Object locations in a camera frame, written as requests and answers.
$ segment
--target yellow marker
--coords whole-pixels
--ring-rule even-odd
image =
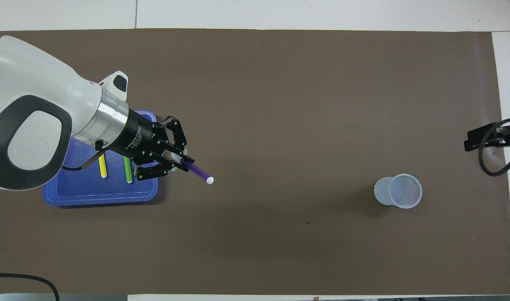
[[[104,154],[99,157],[99,169],[101,170],[101,177],[106,179],[106,161],[104,160]]]

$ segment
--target brown mat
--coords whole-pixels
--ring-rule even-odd
[[[490,33],[1,34],[89,80],[123,70],[130,107],[179,118],[216,182],[177,171],[141,206],[1,192],[0,272],[62,293],[510,293],[507,177],[463,151],[467,130],[500,120]],[[399,173],[423,185],[414,209],[375,200]]]

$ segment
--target green marker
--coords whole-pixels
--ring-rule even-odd
[[[127,177],[127,183],[132,183],[132,169],[130,168],[130,159],[127,157],[123,157],[123,161],[125,162],[125,176]]]

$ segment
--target marker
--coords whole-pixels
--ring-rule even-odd
[[[99,157],[99,169],[101,170],[101,177],[106,179],[106,161],[104,160],[104,154]]]
[[[123,161],[125,162],[125,177],[127,177],[127,183],[132,183],[132,169],[130,168],[130,159],[127,157],[123,157]]]
[[[171,158],[176,162],[186,166],[188,170],[190,170],[192,173],[195,173],[196,176],[198,176],[203,181],[207,182],[208,185],[214,183],[214,177],[209,175],[205,170],[201,169],[199,166],[190,162],[185,162],[183,158],[181,158],[179,155],[175,153],[171,153]]]
[[[203,181],[207,182],[208,185],[214,183],[214,177],[209,175],[205,170],[199,168],[199,166],[190,162],[185,162],[184,159],[182,158],[180,160],[180,163],[188,167],[188,170],[190,170],[192,173],[195,173],[196,176],[198,176]]]

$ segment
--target blue tray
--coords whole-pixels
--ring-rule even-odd
[[[150,111],[137,111],[145,118],[156,121]],[[95,149],[71,139],[66,154],[65,166],[75,167],[86,162],[96,153]],[[99,162],[93,162],[79,171],[60,170],[43,186],[43,200],[51,206],[76,206],[86,204],[114,204],[125,202],[146,202],[156,196],[158,179],[127,183],[123,156],[107,150],[104,154],[108,177],[101,178]]]

